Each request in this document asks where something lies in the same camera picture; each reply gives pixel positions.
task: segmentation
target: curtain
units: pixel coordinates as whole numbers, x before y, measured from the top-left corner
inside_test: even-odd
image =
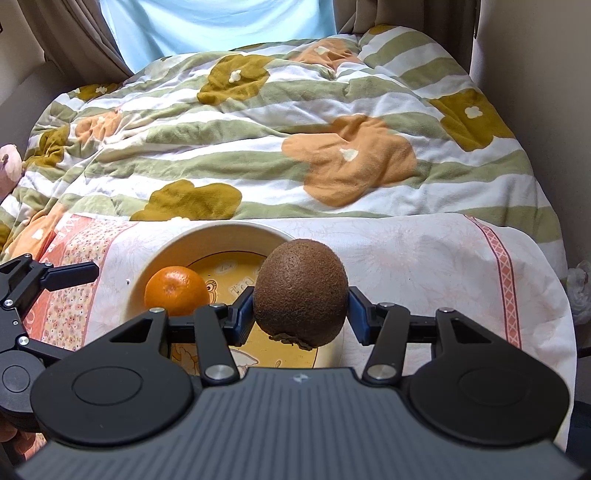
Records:
[[[336,34],[332,0],[101,0],[100,7],[133,72],[169,55]]]
[[[480,0],[333,0],[340,33],[365,33],[380,24],[429,35],[470,71]]]
[[[73,85],[119,83],[132,75],[100,12],[98,0],[18,3],[46,57]]]

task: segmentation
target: beige curtain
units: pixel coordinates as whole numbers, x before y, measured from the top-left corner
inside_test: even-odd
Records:
[[[18,0],[18,3],[46,57],[73,85],[119,83],[132,75],[98,0]]]
[[[365,33],[380,24],[429,35],[470,71],[480,0],[333,0],[337,30]]]

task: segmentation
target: stuffed animal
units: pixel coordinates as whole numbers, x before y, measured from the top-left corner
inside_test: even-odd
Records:
[[[0,147],[0,202],[12,193],[21,180],[25,164],[14,145]]]

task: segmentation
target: brown kiwi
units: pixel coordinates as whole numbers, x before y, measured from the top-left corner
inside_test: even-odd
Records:
[[[271,339],[312,350],[339,334],[348,298],[349,282],[339,257],[320,242],[292,240],[263,263],[254,315]]]

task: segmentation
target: orange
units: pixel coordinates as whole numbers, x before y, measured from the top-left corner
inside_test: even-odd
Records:
[[[170,316],[190,315],[209,303],[203,279],[187,267],[165,267],[148,280],[144,293],[147,309],[162,307]]]

